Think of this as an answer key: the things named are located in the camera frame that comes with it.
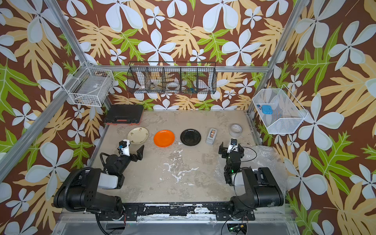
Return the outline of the black dinner plate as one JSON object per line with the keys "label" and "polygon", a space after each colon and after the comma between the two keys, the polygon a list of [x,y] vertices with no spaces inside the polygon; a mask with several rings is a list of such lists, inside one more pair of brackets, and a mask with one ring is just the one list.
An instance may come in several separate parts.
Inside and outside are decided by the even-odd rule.
{"label": "black dinner plate", "polygon": [[186,129],[181,133],[180,140],[186,146],[196,146],[201,142],[201,134],[195,129]]}

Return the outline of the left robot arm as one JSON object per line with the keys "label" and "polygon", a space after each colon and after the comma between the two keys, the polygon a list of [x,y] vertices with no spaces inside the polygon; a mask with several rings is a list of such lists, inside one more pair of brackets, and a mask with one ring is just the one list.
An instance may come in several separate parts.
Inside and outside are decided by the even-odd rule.
{"label": "left robot arm", "polygon": [[143,159],[145,146],[142,145],[135,154],[129,152],[126,142],[119,145],[119,156],[100,153],[103,168],[84,167],[72,171],[54,196],[56,208],[70,212],[91,212],[119,217],[123,214],[120,197],[99,193],[98,189],[121,189],[124,171],[130,162]]}

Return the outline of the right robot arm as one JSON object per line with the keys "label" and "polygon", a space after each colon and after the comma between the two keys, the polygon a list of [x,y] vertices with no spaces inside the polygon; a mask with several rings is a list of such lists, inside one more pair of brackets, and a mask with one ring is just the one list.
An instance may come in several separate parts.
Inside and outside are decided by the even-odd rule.
{"label": "right robot arm", "polygon": [[231,139],[228,147],[221,143],[218,153],[226,160],[226,184],[234,188],[237,179],[243,180],[245,193],[230,199],[232,215],[253,213],[257,208],[279,207],[284,204],[282,190],[268,167],[252,169],[250,166],[241,166],[242,163],[257,159],[258,154],[253,148],[242,146],[236,139]]}

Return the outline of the bubble wrap pile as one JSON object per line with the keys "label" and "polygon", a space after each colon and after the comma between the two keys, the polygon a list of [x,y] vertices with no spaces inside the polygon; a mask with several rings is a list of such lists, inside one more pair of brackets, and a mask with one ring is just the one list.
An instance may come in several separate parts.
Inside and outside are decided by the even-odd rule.
{"label": "bubble wrap pile", "polygon": [[[268,146],[242,146],[244,148],[244,156],[241,159],[241,168],[252,168],[258,169],[261,167],[267,167],[270,169],[273,177],[275,178],[278,186],[280,187],[283,196],[287,193],[287,170],[284,163],[280,159],[278,153]],[[243,179],[241,176],[240,169],[238,172],[232,174],[231,176],[225,176],[224,167],[224,178],[226,184],[234,187],[243,186]]]}

